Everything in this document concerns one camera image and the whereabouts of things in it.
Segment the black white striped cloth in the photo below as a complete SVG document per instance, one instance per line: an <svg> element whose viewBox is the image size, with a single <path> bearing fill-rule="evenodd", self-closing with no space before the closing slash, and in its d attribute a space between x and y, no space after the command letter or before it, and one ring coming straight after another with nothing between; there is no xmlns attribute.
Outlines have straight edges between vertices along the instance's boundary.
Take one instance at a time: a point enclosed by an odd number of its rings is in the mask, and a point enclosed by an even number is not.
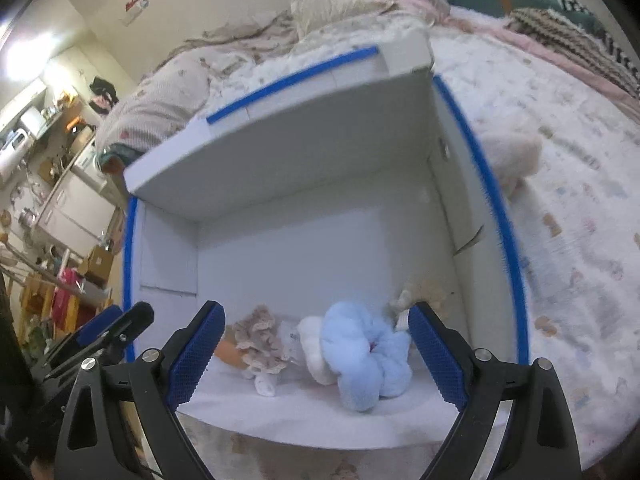
<svg viewBox="0 0 640 480"><path fill-rule="evenodd" d="M636 90L639 90L639 70L626 55L625 51L614 40L613 36L598 21L596 16L578 0L556 0L563 11L580 13L590 16L593 19L594 36L596 36L603 44L608 55L631 76L636 84Z"/></svg>

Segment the cardboard box on floor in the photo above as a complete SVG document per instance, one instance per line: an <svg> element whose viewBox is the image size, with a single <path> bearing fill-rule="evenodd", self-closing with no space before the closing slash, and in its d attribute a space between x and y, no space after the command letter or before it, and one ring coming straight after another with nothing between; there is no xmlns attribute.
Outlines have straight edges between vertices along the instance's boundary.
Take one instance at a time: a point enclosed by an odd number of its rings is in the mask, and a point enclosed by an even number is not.
<svg viewBox="0 0 640 480"><path fill-rule="evenodd" d="M101 246L94 246L82 263L82 275L96 285L103 286L111 273L114 254Z"/></svg>

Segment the white fluffy sock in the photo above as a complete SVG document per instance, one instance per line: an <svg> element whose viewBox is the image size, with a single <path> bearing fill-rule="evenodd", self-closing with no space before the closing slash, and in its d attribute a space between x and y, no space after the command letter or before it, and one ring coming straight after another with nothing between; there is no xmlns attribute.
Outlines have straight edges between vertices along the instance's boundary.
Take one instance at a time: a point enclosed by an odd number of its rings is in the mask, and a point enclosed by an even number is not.
<svg viewBox="0 0 640 480"><path fill-rule="evenodd" d="M288 356L288 366L282 372L290 365L304 366L317 384L330 386L336 383L337 378L322 354L320 344L322 322L321 316L306 316L296 325L286 321L278 322L278 336ZM280 374L253 375L256 392L268 398L275 396Z"/></svg>

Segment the white box blue edges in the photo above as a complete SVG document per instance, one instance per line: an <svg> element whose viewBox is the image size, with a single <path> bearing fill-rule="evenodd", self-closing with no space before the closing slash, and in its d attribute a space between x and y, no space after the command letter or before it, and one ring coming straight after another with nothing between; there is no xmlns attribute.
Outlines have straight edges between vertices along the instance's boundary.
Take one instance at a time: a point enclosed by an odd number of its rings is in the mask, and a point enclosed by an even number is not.
<svg viewBox="0 0 640 480"><path fill-rule="evenodd" d="M296 323L351 301L383 312L408 283L444 322L525 364L523 279L500 188L425 32L305 68L194 119L126 169L127 304L159 347L208 300Z"/></svg>

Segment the white kitchen cabinet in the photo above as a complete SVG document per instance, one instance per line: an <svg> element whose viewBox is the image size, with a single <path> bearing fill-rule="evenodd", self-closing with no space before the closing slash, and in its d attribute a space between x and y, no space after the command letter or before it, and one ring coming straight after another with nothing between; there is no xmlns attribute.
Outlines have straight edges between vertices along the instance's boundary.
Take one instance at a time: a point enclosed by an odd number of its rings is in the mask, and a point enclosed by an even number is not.
<svg viewBox="0 0 640 480"><path fill-rule="evenodd" d="M70 171L44 202L34 233L85 258L110 232L114 212L111 202Z"/></svg>

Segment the beige pillow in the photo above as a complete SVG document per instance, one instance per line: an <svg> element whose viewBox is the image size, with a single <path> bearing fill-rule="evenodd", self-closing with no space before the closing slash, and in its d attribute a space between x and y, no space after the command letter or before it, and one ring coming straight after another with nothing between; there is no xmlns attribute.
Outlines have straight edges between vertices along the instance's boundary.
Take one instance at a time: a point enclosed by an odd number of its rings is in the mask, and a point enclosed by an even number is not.
<svg viewBox="0 0 640 480"><path fill-rule="evenodd" d="M291 13L298 36L303 38L329 24L383 13L392 5L393 0L293 0Z"/></svg>

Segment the light blue fluffy sock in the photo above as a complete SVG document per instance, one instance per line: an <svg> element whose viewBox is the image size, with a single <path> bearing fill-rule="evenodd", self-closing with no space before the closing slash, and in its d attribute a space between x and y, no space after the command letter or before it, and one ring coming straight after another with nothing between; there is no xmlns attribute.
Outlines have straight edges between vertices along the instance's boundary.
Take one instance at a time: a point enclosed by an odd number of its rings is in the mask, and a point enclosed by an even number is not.
<svg viewBox="0 0 640 480"><path fill-rule="evenodd" d="M323 318L320 347L335 374L341 401L354 412L368 412L382 399L404 394L412 379L411 338L363 304L341 301Z"/></svg>

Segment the orange soft item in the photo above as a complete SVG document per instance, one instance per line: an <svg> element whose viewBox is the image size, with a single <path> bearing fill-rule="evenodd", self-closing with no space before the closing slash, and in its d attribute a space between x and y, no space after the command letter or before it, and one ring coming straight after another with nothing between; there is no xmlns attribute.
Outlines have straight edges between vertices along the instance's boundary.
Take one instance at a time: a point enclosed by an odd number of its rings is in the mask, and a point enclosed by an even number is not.
<svg viewBox="0 0 640 480"><path fill-rule="evenodd" d="M220 359L224 364L238 368L239 370L245 370L247 364L244 362L245 352L235 347L231 341L223 339L214 352L214 356Z"/></svg>

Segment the patterned white bed sheet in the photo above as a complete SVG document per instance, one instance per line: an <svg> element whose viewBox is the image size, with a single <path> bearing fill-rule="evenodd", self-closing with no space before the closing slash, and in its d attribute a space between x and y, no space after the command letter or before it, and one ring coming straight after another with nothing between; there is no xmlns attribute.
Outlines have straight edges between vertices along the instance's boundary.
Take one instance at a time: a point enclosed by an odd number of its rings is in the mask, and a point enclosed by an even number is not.
<svg viewBox="0 0 640 480"><path fill-rule="evenodd" d="M639 104L600 76L437 0L326 25L285 55L233 75L200 115L310 63L427 32L435 70L474 132L538 122L539 170L508 208L518 238L532 350L559 367L588 476L639 474Z"/></svg>

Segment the beige crumpled duvet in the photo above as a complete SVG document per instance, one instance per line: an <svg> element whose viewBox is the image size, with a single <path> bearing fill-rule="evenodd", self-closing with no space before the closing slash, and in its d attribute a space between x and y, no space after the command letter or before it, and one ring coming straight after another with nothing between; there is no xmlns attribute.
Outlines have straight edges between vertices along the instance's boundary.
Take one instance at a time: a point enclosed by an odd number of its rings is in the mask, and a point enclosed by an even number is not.
<svg viewBox="0 0 640 480"><path fill-rule="evenodd" d="M182 130L233 75L285 55L298 35L289 10L250 16L184 40L112 108L96 129L102 166L127 166Z"/></svg>

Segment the yellow wooden rack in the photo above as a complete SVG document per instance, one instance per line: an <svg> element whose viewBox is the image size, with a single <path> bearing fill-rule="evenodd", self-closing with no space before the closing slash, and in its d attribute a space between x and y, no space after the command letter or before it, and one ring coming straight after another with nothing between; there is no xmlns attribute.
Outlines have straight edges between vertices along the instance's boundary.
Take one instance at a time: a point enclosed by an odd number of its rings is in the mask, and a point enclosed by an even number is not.
<svg viewBox="0 0 640 480"><path fill-rule="evenodd" d="M53 336L58 337L73 333L113 304L111 289L87 281L76 269L64 270L61 278L63 284L77 290L76 294L39 273L25 278L16 328L20 344L39 322L52 321Z"/></svg>

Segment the cream fluffy blanket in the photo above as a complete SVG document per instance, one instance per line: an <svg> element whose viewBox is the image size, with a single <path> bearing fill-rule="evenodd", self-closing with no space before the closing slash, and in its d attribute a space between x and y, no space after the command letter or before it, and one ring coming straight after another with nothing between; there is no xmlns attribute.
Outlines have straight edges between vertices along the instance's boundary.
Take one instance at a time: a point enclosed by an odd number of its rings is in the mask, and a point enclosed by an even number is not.
<svg viewBox="0 0 640 480"><path fill-rule="evenodd" d="M539 170L542 137L538 127L533 118L512 115L494 119L477 131L488 164L506 197Z"/></svg>

